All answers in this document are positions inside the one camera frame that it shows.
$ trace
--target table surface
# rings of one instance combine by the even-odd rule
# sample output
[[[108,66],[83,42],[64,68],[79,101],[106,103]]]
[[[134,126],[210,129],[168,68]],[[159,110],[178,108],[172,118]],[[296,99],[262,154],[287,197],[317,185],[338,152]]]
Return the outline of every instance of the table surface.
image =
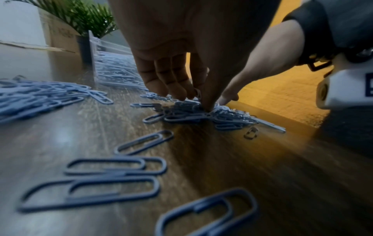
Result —
[[[249,190],[260,214],[229,235],[372,235],[373,160],[336,144],[314,128],[233,103],[261,119],[286,127],[282,134],[260,127],[256,139],[243,138],[245,129],[217,131],[201,124],[155,123],[142,119],[154,113],[136,109],[143,91],[95,85],[92,69],[79,55],[0,45],[1,77],[21,74],[31,80],[86,84],[108,92],[113,105],[88,98],[84,102],[0,127],[0,235],[111,236],[153,235],[159,216],[175,207],[233,187]],[[62,169],[79,157],[110,157],[113,147],[155,131],[169,129],[173,140],[141,152],[160,156],[168,170],[157,177],[157,197],[99,206],[21,214],[22,193],[49,179],[63,178]],[[66,186],[37,193],[31,201],[62,201]],[[108,186],[82,188],[75,194]],[[116,184],[121,192],[145,191],[149,184]],[[237,214],[246,202],[230,199]],[[166,235],[186,235],[219,218],[222,206],[189,214],[171,222]]]

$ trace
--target plant pot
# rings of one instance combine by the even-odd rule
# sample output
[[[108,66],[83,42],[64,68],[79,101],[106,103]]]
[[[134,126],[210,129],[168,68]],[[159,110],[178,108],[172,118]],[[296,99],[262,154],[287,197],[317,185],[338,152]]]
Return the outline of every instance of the plant pot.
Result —
[[[92,64],[92,55],[91,55],[91,46],[89,43],[89,37],[83,37],[76,35],[80,57],[82,58],[83,63]]]

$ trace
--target green plant leaves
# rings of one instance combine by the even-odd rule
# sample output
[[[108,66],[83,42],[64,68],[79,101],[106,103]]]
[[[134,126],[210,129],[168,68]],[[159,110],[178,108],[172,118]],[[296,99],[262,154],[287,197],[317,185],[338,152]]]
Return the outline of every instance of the green plant leaves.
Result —
[[[95,37],[102,38],[118,29],[107,5],[84,0],[5,1],[9,2],[24,2],[41,8],[73,27],[81,36],[88,36],[90,30]]]

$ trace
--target black sleeve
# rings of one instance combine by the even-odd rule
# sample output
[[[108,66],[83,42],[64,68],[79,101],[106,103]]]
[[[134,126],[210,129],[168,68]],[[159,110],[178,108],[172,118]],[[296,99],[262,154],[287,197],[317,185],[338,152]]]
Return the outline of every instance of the black sleeve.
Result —
[[[288,14],[305,34],[299,64],[373,46],[373,0],[311,0]]]

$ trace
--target clear plastic box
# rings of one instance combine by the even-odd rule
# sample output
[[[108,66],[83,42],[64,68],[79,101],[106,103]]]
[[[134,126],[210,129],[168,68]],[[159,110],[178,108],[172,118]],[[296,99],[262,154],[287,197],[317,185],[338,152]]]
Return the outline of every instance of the clear plastic box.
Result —
[[[102,41],[94,37],[91,31],[89,42],[95,82],[146,90],[130,48]]]

